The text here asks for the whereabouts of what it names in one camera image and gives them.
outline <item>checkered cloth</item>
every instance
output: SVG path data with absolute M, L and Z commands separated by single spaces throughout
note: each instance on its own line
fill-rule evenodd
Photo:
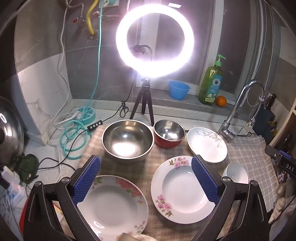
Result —
M 186 138 L 176 148 L 166 150 L 154 145 L 146 160 L 132 166 L 118 165 L 110 160 L 102 146 L 102 134 L 107 126 L 98 127 L 86 147 L 79 162 L 82 167 L 91 155 L 101 159 L 99 175 L 116 175 L 133 182 L 144 194 L 149 207 L 149 220 L 143 234 L 159 241 L 191 241 L 205 220 L 193 224 L 177 224 L 163 217 L 155 208 L 150 193 L 152 177 L 156 169 L 166 160 L 175 156 L 193 156 L 188 148 Z M 213 167 L 220 173 L 231 162 L 240 163 L 248 172 L 249 180 L 258 181 L 267 211 L 273 208 L 276 199 L 278 181 L 269 156 L 264 153 L 265 142 L 262 137 L 236 137 L 227 145 L 226 159 Z M 237 209 L 237 202 L 233 204 L 227 221 L 219 237 L 227 234 Z

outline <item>dish soap bottle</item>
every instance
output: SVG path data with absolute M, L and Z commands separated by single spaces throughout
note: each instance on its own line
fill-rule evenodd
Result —
M 221 81 L 222 81 L 222 71 L 221 71 L 221 61 L 220 59 L 226 59 L 222 55 L 218 54 L 218 61 L 215 61 L 214 66 L 208 67 L 200 92 L 198 94 L 198 99 L 201 103 L 206 105 L 212 105 L 218 96 Z

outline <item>white bowl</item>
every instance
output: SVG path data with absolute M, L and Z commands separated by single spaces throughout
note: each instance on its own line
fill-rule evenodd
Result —
M 192 128 L 187 133 L 187 142 L 194 155 L 200 155 L 205 161 L 218 163 L 227 156 L 224 140 L 215 132 L 204 127 Z
M 232 181 L 235 183 L 244 183 L 244 184 L 249 183 L 249 177 L 248 177 L 247 171 L 245 170 L 245 168 L 243 168 L 242 165 L 235 162 L 228 164 L 228 166 L 223 172 L 222 177 L 225 177 L 225 176 L 230 177 Z

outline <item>white plate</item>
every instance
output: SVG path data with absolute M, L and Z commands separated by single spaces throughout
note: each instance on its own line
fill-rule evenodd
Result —
M 130 181 L 117 176 L 96 177 L 77 207 L 104 241 L 115 241 L 123 232 L 141 233 L 148 221 L 148 204 L 143 193 Z
M 151 182 L 151 196 L 156 209 L 176 223 L 201 221 L 215 207 L 194 175 L 191 159 L 191 156 L 177 156 L 165 161 Z
M 227 156 L 224 140 L 215 132 L 204 127 L 192 128 L 187 133 L 187 143 L 195 155 L 211 163 L 223 161 Z

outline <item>red bowl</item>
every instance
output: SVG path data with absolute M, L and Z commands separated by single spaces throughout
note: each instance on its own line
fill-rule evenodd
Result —
M 184 128 L 172 120 L 160 120 L 154 124 L 153 129 L 156 144 L 164 149 L 178 146 L 185 137 Z

